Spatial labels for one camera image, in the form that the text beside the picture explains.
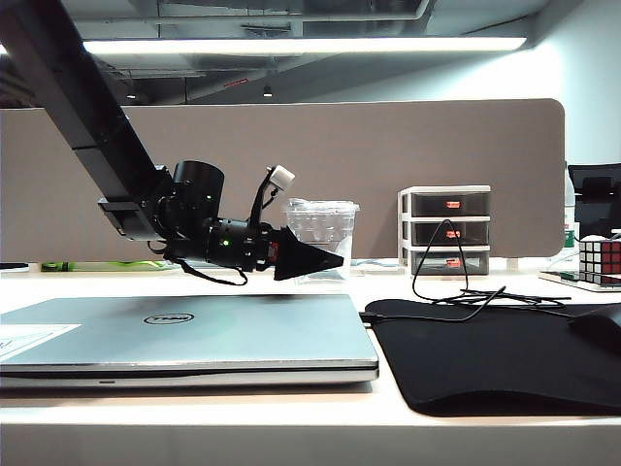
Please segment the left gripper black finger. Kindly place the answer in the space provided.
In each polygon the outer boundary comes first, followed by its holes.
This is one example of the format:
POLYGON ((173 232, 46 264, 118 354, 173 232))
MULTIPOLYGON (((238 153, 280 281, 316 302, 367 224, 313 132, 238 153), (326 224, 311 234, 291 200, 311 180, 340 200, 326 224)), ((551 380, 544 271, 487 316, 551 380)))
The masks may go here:
POLYGON ((284 281, 343 266, 342 256, 305 244, 289 227, 274 231, 274 279, 284 281))

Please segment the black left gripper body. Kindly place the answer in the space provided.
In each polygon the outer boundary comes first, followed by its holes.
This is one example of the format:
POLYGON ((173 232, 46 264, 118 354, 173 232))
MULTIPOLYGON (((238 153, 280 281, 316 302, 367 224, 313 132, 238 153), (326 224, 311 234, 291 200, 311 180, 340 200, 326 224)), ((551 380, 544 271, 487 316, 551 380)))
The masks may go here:
POLYGON ((250 225, 248 231, 251 245, 246 270, 248 272, 264 271, 269 267, 274 267, 276 272, 285 272, 285 253, 291 239, 290 228, 282 226, 275 229, 268 223, 260 222, 250 225))

